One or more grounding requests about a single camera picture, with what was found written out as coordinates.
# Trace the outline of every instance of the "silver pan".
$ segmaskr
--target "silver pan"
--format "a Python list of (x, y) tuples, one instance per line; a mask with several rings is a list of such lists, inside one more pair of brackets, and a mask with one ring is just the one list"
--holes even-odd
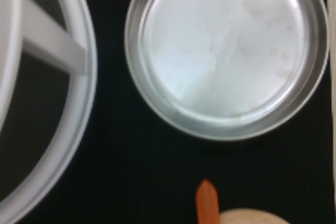
[(327, 27), (323, 0), (134, 0), (128, 63), (162, 119), (212, 140), (275, 129), (318, 86)]

